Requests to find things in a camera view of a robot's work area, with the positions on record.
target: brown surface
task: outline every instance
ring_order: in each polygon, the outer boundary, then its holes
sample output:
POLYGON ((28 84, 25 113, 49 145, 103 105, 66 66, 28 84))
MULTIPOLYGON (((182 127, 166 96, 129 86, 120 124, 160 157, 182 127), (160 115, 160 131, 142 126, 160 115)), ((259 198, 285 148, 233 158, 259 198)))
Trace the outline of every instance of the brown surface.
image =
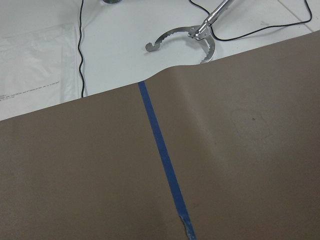
MULTIPOLYGON (((199 240, 320 239, 320 32, 147 81, 199 240)), ((0 121, 0 239, 186 239, 136 84, 0 121)))
POLYGON ((138 85, 0 121, 1 240, 186 239, 138 85))
POLYGON ((320 239, 320 31, 146 83, 198 239, 320 239))

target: clear plastic bag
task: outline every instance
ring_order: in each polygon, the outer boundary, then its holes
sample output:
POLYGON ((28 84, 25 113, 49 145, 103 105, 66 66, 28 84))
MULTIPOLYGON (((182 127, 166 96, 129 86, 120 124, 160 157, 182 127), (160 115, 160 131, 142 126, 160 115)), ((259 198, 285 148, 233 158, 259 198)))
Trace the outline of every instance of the clear plastic bag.
POLYGON ((0 120, 79 98, 76 30, 64 24, 0 42, 0 120))

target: black cable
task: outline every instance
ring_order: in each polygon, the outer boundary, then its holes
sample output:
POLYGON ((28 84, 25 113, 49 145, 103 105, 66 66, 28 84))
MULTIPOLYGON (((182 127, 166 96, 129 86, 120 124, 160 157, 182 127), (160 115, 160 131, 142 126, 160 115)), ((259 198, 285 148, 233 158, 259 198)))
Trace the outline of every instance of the black cable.
MULTIPOLYGON (((192 0, 188 0, 192 5, 196 6, 197 8, 200 8, 201 10, 205 11, 208 15, 210 14, 210 12, 205 9, 203 6, 200 6, 199 4, 196 4, 194 3, 192 0)), ((306 5, 306 8, 310 14, 310 18, 306 21, 300 21, 300 22, 295 22, 295 23, 290 23, 290 24, 284 24, 284 25, 272 25, 272 26, 266 26, 266 27, 263 27, 263 28, 260 28, 258 30, 255 30, 255 31, 252 31, 252 32, 249 32, 247 34, 244 34, 244 35, 241 35, 241 36, 237 36, 237 37, 233 37, 233 38, 229 38, 229 39, 221 39, 219 37, 217 37, 214 33, 214 30, 213 30, 213 27, 212 25, 210 26, 211 28, 211 31, 212 31, 212 36, 214 37, 214 39, 218 40, 218 41, 223 41, 223 42, 227 42, 227 41, 233 41, 233 40, 237 40, 237 39, 241 39, 241 38, 244 38, 246 36, 249 36, 251 34, 255 34, 257 32, 260 32, 262 30, 265 30, 265 29, 270 29, 270 28, 283 28, 283 27, 290 27, 290 26, 294 26, 294 25, 299 25, 299 24, 306 24, 306 23, 309 23, 312 18, 313 18, 313 15, 312 15, 312 12, 311 12, 311 9, 309 7, 309 4, 307 2, 307 0, 304 0, 304 3, 306 5)))
POLYGON ((82 80, 81 98, 84 97, 84 91, 85 91, 85 78, 84 78, 84 75, 82 74, 82 71, 81 71, 82 65, 84 63, 84 56, 83 56, 81 49, 80 49, 81 40, 82 40, 82 9, 83 9, 83 7, 84 7, 84 0, 82 0, 81 7, 80 7, 80 17, 79 17, 80 18, 80 25, 79 25, 80 37, 79 37, 79 43, 78 43, 78 52, 81 56, 81 62, 79 65, 79 73, 80 73, 81 80, 82 80))

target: metal tool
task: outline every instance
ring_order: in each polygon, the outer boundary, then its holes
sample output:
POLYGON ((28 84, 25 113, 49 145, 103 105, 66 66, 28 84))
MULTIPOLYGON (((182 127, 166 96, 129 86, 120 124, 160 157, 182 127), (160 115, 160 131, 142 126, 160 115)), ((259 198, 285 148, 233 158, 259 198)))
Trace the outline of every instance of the metal tool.
POLYGON ((193 38, 197 41, 205 40, 208 44, 209 50, 206 53, 206 57, 201 61, 201 64, 209 62, 215 53, 215 40, 211 34, 210 26, 219 18, 219 16, 230 6, 234 0, 224 0, 204 21, 201 25, 196 26, 183 26, 171 29, 162 34, 152 45, 149 42, 145 49, 148 52, 154 52, 160 48, 162 41, 168 36, 175 33, 188 32, 188 37, 193 38))

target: blue tape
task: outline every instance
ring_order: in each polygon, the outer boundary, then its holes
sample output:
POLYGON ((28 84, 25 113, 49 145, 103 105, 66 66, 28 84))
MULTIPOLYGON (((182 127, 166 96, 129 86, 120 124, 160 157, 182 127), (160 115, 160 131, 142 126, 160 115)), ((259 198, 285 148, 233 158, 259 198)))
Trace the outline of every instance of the blue tape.
POLYGON ((196 240, 197 238, 188 214, 188 210, 187 210, 184 198, 182 196, 182 193, 178 184, 174 167, 172 166, 172 163, 169 157, 169 153, 166 147, 164 137, 162 136, 161 129, 160 129, 154 108, 151 103, 151 99, 148 93, 146 83, 142 81, 142 82, 139 82, 138 85, 139 85, 140 93, 144 103, 144 107, 152 128, 153 136, 161 157, 166 178, 170 186, 175 208, 184 224, 186 234, 189 240, 196 240))

